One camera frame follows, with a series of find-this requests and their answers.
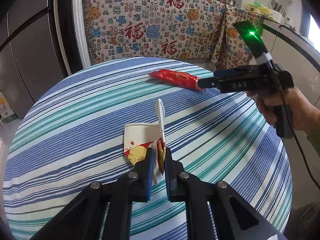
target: tablecloth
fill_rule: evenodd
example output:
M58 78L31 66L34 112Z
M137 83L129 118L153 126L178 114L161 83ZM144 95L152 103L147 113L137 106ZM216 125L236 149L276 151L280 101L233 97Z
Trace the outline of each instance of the tablecloth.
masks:
M158 98L173 159L204 181L225 180L284 230L290 166L254 101L243 92L192 91L148 76L163 68L212 76L172 59L119 59L69 76L36 102L14 137L4 175L4 208L16 239L31 238L90 182L112 182L132 169L124 125L156 122ZM164 180L152 186L148 203L133 204L131 240L186 237L185 204L168 202Z

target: crushed paper cup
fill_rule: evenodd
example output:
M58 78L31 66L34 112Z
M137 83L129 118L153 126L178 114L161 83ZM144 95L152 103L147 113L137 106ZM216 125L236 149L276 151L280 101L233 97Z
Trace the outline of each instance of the crushed paper cup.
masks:
M156 185L163 179L165 138L164 138L164 106L161 99L156 102L158 123L129 123L124 126L124 154L135 165L145 159L148 147L156 153L153 169L153 183Z

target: red snack wrapper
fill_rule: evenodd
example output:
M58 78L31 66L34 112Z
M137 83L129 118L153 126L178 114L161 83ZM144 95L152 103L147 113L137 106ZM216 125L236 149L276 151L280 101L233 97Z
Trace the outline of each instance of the red snack wrapper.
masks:
M149 76L167 81L171 84L175 84L180 87L196 89L196 90L204 90L199 88L197 85L197 81L200 78L186 72L160 69L158 71L149 73Z

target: metal pivot pin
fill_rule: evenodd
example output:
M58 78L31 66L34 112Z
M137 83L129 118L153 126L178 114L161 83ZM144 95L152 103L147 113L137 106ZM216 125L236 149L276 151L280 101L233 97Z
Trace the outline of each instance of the metal pivot pin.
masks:
M131 171L128 173L128 177L130 179L135 179L136 177L138 177L138 173L136 173L135 171Z
M90 184L90 188L92 189L98 189L100 187L100 182L94 181Z
M218 181L217 185L218 185L218 187L220 187L220 188L226 188L226 187L228 186L228 184L227 184L225 181L223 181L223 180Z
M186 171L183 171L179 174L179 176L183 179L187 179L189 178L189 173L187 173Z

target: finger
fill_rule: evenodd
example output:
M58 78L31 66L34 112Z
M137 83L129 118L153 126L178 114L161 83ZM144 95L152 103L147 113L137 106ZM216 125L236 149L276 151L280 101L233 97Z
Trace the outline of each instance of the finger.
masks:
M270 124L272 126L274 126L276 124L277 116L275 115L275 113L268 111L263 116L266 119L268 124Z
M263 114L263 117L266 119L267 123L270 125L275 125L277 121L276 115L268 110L267 106L261 101L260 99L257 100L256 106L261 114Z
M252 92L252 91L246 91L246 94L247 94L248 97L253 97L253 96L256 95L256 93Z
M264 115L268 112L267 106L260 99L257 99L256 106L261 114Z
M267 96L266 98L263 99L263 102L267 106L282 106L283 105L283 99L282 99L282 96L279 92Z

